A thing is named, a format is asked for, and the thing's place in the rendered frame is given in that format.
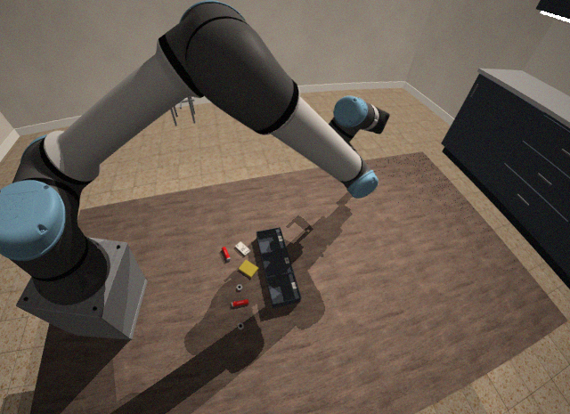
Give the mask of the grey three-compartment bin rack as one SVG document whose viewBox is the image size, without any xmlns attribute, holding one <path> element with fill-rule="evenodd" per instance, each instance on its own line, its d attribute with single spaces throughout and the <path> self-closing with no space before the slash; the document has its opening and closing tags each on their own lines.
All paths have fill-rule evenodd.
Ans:
<svg viewBox="0 0 570 414">
<path fill-rule="evenodd" d="M 256 235 L 260 247 L 259 251 L 260 253 L 263 252 L 260 255 L 265 268 L 273 308 L 299 303 L 301 295 L 281 227 L 257 231 Z"/>
</svg>

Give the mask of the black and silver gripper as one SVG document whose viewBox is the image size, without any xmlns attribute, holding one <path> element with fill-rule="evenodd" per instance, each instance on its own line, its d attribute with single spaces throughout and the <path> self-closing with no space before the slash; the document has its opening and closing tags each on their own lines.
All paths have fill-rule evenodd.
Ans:
<svg viewBox="0 0 570 414">
<path fill-rule="evenodd" d="M 384 110 L 375 108 L 373 105 L 371 105 L 373 107 L 373 109 L 375 110 L 375 118 L 373 123 L 363 129 L 365 131 L 370 131 L 373 132 L 375 134 L 381 134 L 383 132 L 383 129 L 389 119 L 389 113 L 385 112 Z"/>
</svg>

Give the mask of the red aa battery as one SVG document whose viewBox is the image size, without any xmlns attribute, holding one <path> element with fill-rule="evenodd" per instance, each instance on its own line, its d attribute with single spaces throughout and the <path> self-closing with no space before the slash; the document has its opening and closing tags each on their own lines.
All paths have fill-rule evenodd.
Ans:
<svg viewBox="0 0 570 414">
<path fill-rule="evenodd" d="M 230 258 L 229 254 L 228 254 L 228 252 L 227 252 L 226 247 L 223 247 L 222 250 L 223 250 L 223 252 L 224 252 L 224 256 L 225 256 L 225 258 L 226 258 L 226 261 L 230 261 L 231 258 Z"/>
<path fill-rule="evenodd" d="M 248 299 L 232 302 L 232 307 L 248 304 Z"/>
</svg>

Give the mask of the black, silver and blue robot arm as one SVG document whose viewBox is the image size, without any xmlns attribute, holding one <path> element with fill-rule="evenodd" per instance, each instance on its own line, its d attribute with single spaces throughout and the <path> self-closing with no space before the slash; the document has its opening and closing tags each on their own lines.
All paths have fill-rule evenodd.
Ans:
<svg viewBox="0 0 570 414">
<path fill-rule="evenodd" d="M 103 286 L 110 259 L 77 225 L 81 192 L 105 159 L 188 96 L 205 96 L 256 133 L 273 135 L 356 199 L 377 188 L 377 176 L 350 143 L 373 123 L 373 107 L 345 96 L 327 124 L 243 19 L 218 1 L 192 5 L 157 40 L 151 58 L 67 130 L 24 150 L 13 183 L 0 190 L 0 254 L 32 276 L 46 300 L 78 304 Z"/>
</svg>

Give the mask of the yellow sticky note pad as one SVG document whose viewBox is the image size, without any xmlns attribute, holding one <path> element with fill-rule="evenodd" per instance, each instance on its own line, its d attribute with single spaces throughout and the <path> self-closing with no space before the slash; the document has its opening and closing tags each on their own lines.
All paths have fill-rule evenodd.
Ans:
<svg viewBox="0 0 570 414">
<path fill-rule="evenodd" d="M 239 270 L 247 274 L 250 278 L 252 278 L 255 275 L 255 273 L 258 271 L 258 267 L 253 265 L 248 260 L 245 260 L 244 263 L 240 266 Z"/>
</svg>

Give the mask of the white domino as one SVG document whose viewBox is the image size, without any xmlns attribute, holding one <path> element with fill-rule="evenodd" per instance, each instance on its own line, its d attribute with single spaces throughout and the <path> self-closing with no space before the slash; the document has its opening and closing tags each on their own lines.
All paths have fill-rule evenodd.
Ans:
<svg viewBox="0 0 570 414">
<path fill-rule="evenodd" d="M 242 242 L 235 246 L 244 256 L 251 252 Z"/>
</svg>

